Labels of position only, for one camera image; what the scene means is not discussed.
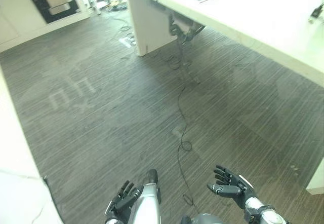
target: black cable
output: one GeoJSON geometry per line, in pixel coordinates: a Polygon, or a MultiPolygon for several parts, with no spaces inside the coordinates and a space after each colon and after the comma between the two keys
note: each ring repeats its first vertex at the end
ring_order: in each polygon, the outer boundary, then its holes
{"type": "MultiPolygon", "coordinates": [[[[178,45],[178,48],[179,48],[180,55],[179,55],[176,66],[172,67],[171,64],[170,64],[170,61],[172,61],[176,57],[175,55],[171,55],[167,60],[168,66],[172,70],[179,70],[181,68],[181,65],[182,65],[182,60],[183,60],[183,47],[182,47],[182,45],[183,44],[180,41],[179,37],[177,38],[177,45],[178,45]]],[[[185,135],[185,133],[187,131],[187,128],[188,128],[188,123],[187,123],[186,117],[184,116],[183,111],[182,111],[182,109],[180,107],[180,98],[181,98],[181,95],[183,94],[183,92],[185,91],[185,89],[186,89],[186,84],[184,84],[184,86],[183,86],[183,88],[182,88],[182,90],[181,90],[181,92],[180,92],[180,94],[178,96],[178,99],[177,99],[177,106],[178,106],[179,112],[180,112],[181,117],[183,118],[183,120],[185,122],[185,127],[184,127],[184,130],[183,130],[182,134],[181,134],[180,144],[179,144],[178,150],[177,150],[177,161],[178,161],[181,176],[182,176],[182,178],[183,178],[183,180],[184,180],[184,182],[185,182],[185,184],[187,186],[188,192],[189,192],[189,195],[183,194],[182,198],[183,198],[184,202],[186,202],[186,204],[188,204],[189,206],[193,206],[195,208],[195,210],[197,211],[197,213],[199,214],[199,210],[198,210],[196,204],[194,203],[193,196],[192,196],[189,184],[188,184],[187,179],[186,179],[186,177],[184,175],[184,172],[182,170],[181,163],[180,163],[180,155],[179,155],[180,149],[183,149],[185,152],[192,151],[192,143],[189,140],[183,141],[183,137],[184,137],[184,135],[185,135]]]]}
{"type": "Polygon", "coordinates": [[[160,52],[161,52],[161,49],[160,50],[158,50],[158,52],[155,54],[155,55],[153,55],[153,56],[150,56],[151,58],[156,58],[159,54],[160,54],[160,52]]]}
{"type": "Polygon", "coordinates": [[[185,177],[185,175],[183,173],[181,163],[180,163],[180,156],[179,156],[180,149],[183,149],[185,152],[192,151],[192,143],[189,140],[183,141],[183,136],[185,135],[185,133],[187,131],[188,123],[187,123],[187,120],[184,117],[183,111],[182,111],[182,109],[180,107],[180,97],[181,97],[181,95],[182,95],[182,93],[184,92],[185,89],[186,89],[186,85],[183,86],[182,91],[180,92],[180,94],[178,96],[178,100],[177,100],[177,105],[178,105],[179,112],[180,112],[180,114],[181,114],[181,116],[182,116],[182,118],[183,118],[183,120],[185,122],[185,127],[184,127],[184,130],[183,130],[182,135],[181,135],[180,144],[178,146],[177,161],[178,161],[181,176],[182,176],[182,178],[183,178],[183,180],[184,180],[184,182],[185,182],[185,184],[187,186],[187,189],[189,191],[189,195],[183,194],[182,198],[183,198],[184,202],[186,202],[189,206],[193,206],[195,208],[195,210],[197,211],[197,213],[199,214],[199,210],[198,210],[197,206],[194,203],[193,196],[192,196],[189,184],[188,184],[188,182],[186,180],[186,177],[185,177]]]}
{"type": "Polygon", "coordinates": [[[47,186],[47,188],[48,188],[48,190],[49,190],[49,192],[50,192],[50,195],[51,195],[51,198],[52,198],[52,202],[53,202],[53,205],[54,205],[54,207],[55,207],[55,209],[56,209],[57,214],[58,214],[59,217],[61,218],[61,221],[62,221],[63,223],[65,223],[65,221],[63,220],[63,218],[62,218],[62,216],[61,216],[61,213],[59,212],[59,209],[57,208],[57,204],[56,204],[55,199],[54,199],[54,197],[53,197],[53,195],[52,195],[52,191],[51,191],[51,188],[50,188],[50,185],[49,185],[49,183],[48,183],[48,179],[47,179],[46,176],[43,177],[43,182],[44,182],[44,184],[47,186]]]}
{"type": "Polygon", "coordinates": [[[128,30],[130,30],[132,28],[127,20],[124,20],[124,19],[121,19],[121,18],[115,18],[113,16],[110,16],[110,18],[113,19],[113,20],[118,20],[118,21],[124,22],[126,24],[126,25],[122,26],[116,32],[116,34],[112,37],[112,40],[116,38],[116,36],[118,35],[118,33],[128,31],[128,30]]]}

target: mechanical part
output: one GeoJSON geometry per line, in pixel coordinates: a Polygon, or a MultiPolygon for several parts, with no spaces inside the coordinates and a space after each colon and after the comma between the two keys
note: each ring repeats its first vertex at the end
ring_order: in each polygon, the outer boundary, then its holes
{"type": "Polygon", "coordinates": [[[169,33],[171,35],[176,35],[182,43],[191,41],[196,35],[198,35],[205,26],[198,24],[197,22],[193,22],[191,28],[187,33],[184,33],[180,26],[174,23],[174,19],[172,15],[169,16],[169,33]]]}
{"type": "Polygon", "coordinates": [[[157,200],[158,200],[158,204],[160,205],[161,202],[162,202],[162,199],[161,199],[161,189],[160,188],[157,188],[157,200]]]}
{"type": "Polygon", "coordinates": [[[191,218],[187,215],[184,215],[181,219],[180,224],[192,224],[191,218]]]}
{"type": "Polygon", "coordinates": [[[214,170],[216,184],[207,187],[216,195],[233,198],[241,209],[245,209],[245,220],[250,224],[288,224],[271,205],[264,205],[253,186],[241,175],[217,165],[214,170]]]}
{"type": "Polygon", "coordinates": [[[134,215],[129,223],[160,224],[161,217],[157,199],[156,183],[148,183],[133,207],[134,215]]]}
{"type": "Polygon", "coordinates": [[[155,169],[151,169],[146,173],[146,177],[148,179],[148,183],[156,183],[158,182],[157,171],[155,169]]]}
{"type": "Polygon", "coordinates": [[[241,175],[233,174],[230,170],[219,165],[216,166],[214,173],[217,179],[216,184],[214,184],[216,192],[213,190],[212,192],[217,195],[233,198],[241,209],[245,209],[247,199],[257,196],[253,186],[241,175]]]}
{"type": "Polygon", "coordinates": [[[313,23],[315,21],[315,19],[318,19],[320,17],[320,15],[322,14],[323,9],[324,9],[324,0],[322,0],[322,3],[320,4],[320,6],[318,6],[317,8],[315,8],[313,10],[312,14],[308,18],[308,22],[313,23]]]}
{"type": "Polygon", "coordinates": [[[192,224],[223,224],[221,219],[207,213],[199,214],[192,220],[192,224]]]}
{"type": "Polygon", "coordinates": [[[246,210],[244,219],[248,223],[257,224],[289,224],[282,218],[271,205],[263,205],[262,202],[255,197],[246,201],[246,210]]]}
{"type": "Polygon", "coordinates": [[[237,186],[218,185],[208,183],[207,187],[216,195],[226,198],[234,198],[242,193],[242,190],[237,186]]]}
{"type": "Polygon", "coordinates": [[[108,204],[105,211],[105,216],[107,217],[106,223],[128,223],[131,215],[131,208],[141,196],[144,189],[144,186],[139,186],[131,190],[134,184],[131,183],[129,185],[129,183],[130,182],[127,180],[117,192],[117,195],[108,204]]]}

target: cable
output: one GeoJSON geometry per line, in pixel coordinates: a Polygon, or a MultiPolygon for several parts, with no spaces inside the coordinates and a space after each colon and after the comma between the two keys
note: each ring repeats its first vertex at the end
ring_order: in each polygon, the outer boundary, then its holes
{"type": "Polygon", "coordinates": [[[187,123],[187,120],[186,118],[184,117],[184,114],[183,114],[183,111],[180,107],[180,97],[182,95],[182,93],[184,92],[184,90],[186,89],[186,85],[183,86],[182,88],[182,91],[180,92],[179,96],[178,96],[178,100],[177,100],[177,105],[178,105],[178,109],[179,109],[179,112],[185,122],[185,127],[184,127],[184,130],[182,132],[182,135],[181,135],[181,140],[180,140],[180,144],[178,146],[178,151],[177,151],[177,161],[178,161],[178,165],[179,165],[179,169],[180,169],[180,173],[181,173],[181,176],[187,186],[187,189],[189,191],[189,196],[187,194],[183,194],[182,195],[182,198],[184,200],[184,202],[186,202],[189,206],[193,206],[195,208],[195,210],[197,211],[197,213],[199,214],[199,210],[197,208],[197,206],[195,205],[194,203],[194,200],[193,200],[193,196],[192,196],[192,193],[191,193],[191,190],[190,190],[190,187],[189,187],[189,184],[186,180],[186,177],[183,173],[183,170],[182,170],[182,167],[181,167],[181,163],[180,163],[180,156],[179,156],[179,152],[180,152],[180,149],[182,148],[185,152],[190,152],[192,151],[192,143],[189,141],[189,140],[186,140],[186,141],[183,141],[183,136],[185,135],[186,131],[187,131],[187,127],[188,127],[188,123],[187,123]]]}
{"type": "Polygon", "coordinates": [[[36,221],[36,220],[41,216],[41,214],[42,214],[42,212],[43,212],[43,210],[44,210],[44,208],[45,208],[45,205],[46,205],[46,204],[43,205],[43,207],[41,208],[40,212],[39,212],[39,213],[37,214],[37,216],[35,216],[35,218],[32,220],[31,224],[34,224],[35,221],[36,221]]]}
{"type": "Polygon", "coordinates": [[[115,17],[113,17],[113,16],[111,16],[111,18],[112,18],[113,20],[119,20],[119,21],[122,21],[122,22],[124,22],[124,23],[126,24],[126,25],[122,26],[122,27],[119,29],[119,31],[128,31],[129,29],[132,28],[132,27],[130,26],[129,22],[126,21],[126,20],[124,20],[124,19],[121,19],[121,18],[115,18],[115,17]]]}
{"type": "Polygon", "coordinates": [[[161,52],[161,49],[158,50],[158,52],[156,54],[154,54],[153,56],[149,56],[150,58],[156,58],[161,52]]]}
{"type": "MultiPolygon", "coordinates": [[[[181,65],[182,65],[181,62],[183,60],[183,47],[182,47],[183,44],[180,41],[179,37],[177,38],[177,45],[178,45],[178,48],[179,48],[180,55],[179,55],[179,59],[178,59],[178,62],[176,64],[176,67],[172,67],[170,65],[170,61],[172,61],[175,58],[174,55],[171,55],[167,60],[168,66],[172,70],[179,70],[181,68],[181,65]]],[[[178,150],[177,150],[177,162],[178,162],[178,165],[179,165],[181,176],[182,176],[182,178],[183,178],[183,180],[184,180],[184,182],[185,182],[185,184],[187,186],[188,192],[189,192],[189,195],[183,194],[182,198],[183,198],[183,200],[184,200],[184,202],[186,204],[188,204],[189,206],[193,206],[195,208],[195,210],[197,211],[197,213],[199,214],[199,210],[198,210],[196,204],[194,203],[193,196],[192,196],[189,184],[188,184],[187,179],[186,179],[186,177],[184,175],[184,172],[182,170],[181,162],[180,162],[180,155],[179,155],[180,149],[183,149],[185,152],[192,151],[192,143],[189,140],[183,141],[183,137],[184,137],[184,135],[185,135],[185,133],[187,131],[187,128],[188,128],[188,123],[187,123],[186,117],[184,116],[183,111],[182,111],[182,109],[180,107],[180,98],[181,98],[181,95],[183,94],[183,92],[185,91],[185,89],[186,89],[186,84],[184,84],[180,94],[178,95],[178,99],[177,99],[177,106],[178,106],[179,112],[180,112],[181,117],[183,118],[183,120],[185,122],[185,127],[184,127],[184,130],[183,130],[182,134],[181,134],[180,144],[179,144],[178,150]]]]}
{"type": "Polygon", "coordinates": [[[55,209],[56,209],[57,214],[59,215],[61,221],[62,221],[63,223],[65,223],[64,220],[63,220],[63,218],[62,218],[61,213],[59,212],[59,209],[57,208],[57,204],[56,204],[56,202],[55,202],[55,199],[54,199],[54,197],[53,197],[53,195],[52,195],[52,191],[51,191],[51,188],[50,188],[50,186],[49,186],[47,176],[43,177],[43,182],[44,182],[44,184],[47,186],[47,188],[48,188],[48,190],[49,190],[49,192],[50,192],[50,195],[51,195],[51,198],[52,198],[52,202],[53,202],[53,205],[54,205],[54,207],[55,207],[55,209]]]}
{"type": "Polygon", "coordinates": [[[40,177],[34,177],[34,176],[28,176],[28,175],[20,175],[20,174],[16,174],[14,172],[9,172],[9,171],[5,171],[5,170],[0,170],[0,173],[6,174],[6,175],[11,175],[11,176],[14,176],[14,177],[27,178],[27,179],[33,179],[33,180],[41,180],[40,177]]]}

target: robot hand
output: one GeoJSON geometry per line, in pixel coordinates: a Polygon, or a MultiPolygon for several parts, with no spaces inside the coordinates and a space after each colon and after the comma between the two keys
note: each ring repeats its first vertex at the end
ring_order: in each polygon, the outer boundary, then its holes
{"type": "Polygon", "coordinates": [[[110,201],[105,216],[106,224],[127,224],[131,215],[131,208],[143,192],[143,186],[133,188],[133,183],[127,180],[120,188],[117,195],[110,201]]]}
{"type": "Polygon", "coordinates": [[[230,170],[217,165],[214,170],[215,184],[208,183],[207,187],[216,195],[233,198],[241,209],[245,209],[245,202],[256,197],[253,186],[241,175],[233,174],[230,170]]]}

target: kitchen cabinet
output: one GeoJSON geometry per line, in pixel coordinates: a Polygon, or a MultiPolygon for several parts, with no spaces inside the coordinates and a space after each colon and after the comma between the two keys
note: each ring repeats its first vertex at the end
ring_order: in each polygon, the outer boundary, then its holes
{"type": "Polygon", "coordinates": [[[13,26],[7,21],[0,8],[0,44],[18,37],[18,33],[13,26]]]}
{"type": "Polygon", "coordinates": [[[2,14],[19,34],[46,24],[32,0],[0,0],[0,6],[2,14]]]}

